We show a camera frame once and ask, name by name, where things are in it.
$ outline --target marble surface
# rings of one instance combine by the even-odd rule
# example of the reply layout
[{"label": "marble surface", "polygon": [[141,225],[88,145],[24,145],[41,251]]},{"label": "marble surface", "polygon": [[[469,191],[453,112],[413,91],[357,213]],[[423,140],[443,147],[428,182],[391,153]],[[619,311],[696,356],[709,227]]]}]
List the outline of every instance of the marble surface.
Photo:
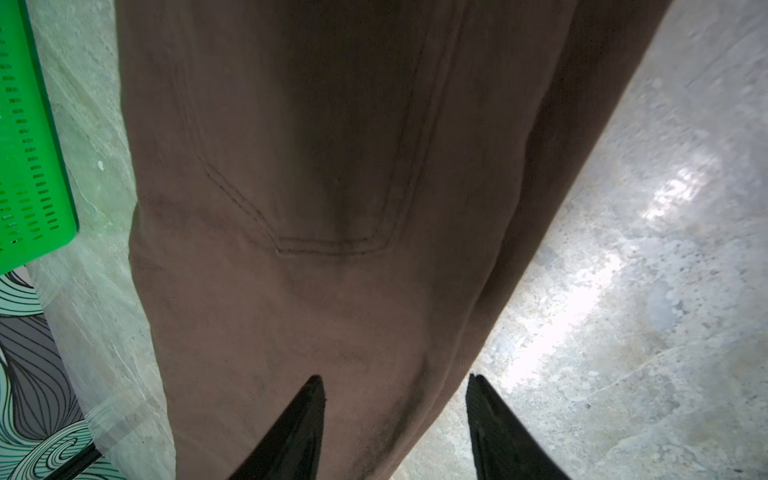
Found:
[{"label": "marble surface", "polygon": [[[29,269],[109,459],[167,480],[114,9],[28,4],[81,219]],[[768,2],[676,0],[472,368],[574,480],[768,478],[766,137]],[[464,388],[394,480],[475,477]]]}]

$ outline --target basket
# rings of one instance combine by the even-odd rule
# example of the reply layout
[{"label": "basket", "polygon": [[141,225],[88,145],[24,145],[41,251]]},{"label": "basket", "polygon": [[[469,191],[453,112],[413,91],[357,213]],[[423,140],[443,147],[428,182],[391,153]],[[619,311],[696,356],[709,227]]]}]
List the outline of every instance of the basket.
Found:
[{"label": "basket", "polygon": [[78,230],[24,0],[0,0],[0,274]]}]

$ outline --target brown fabric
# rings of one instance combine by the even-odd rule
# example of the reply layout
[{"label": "brown fabric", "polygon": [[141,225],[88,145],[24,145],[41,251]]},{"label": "brown fabric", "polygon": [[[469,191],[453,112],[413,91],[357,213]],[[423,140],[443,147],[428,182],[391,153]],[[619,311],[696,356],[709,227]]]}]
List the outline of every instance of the brown fabric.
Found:
[{"label": "brown fabric", "polygon": [[118,0],[177,477],[312,374],[321,480],[388,478],[461,382],[668,0]]}]

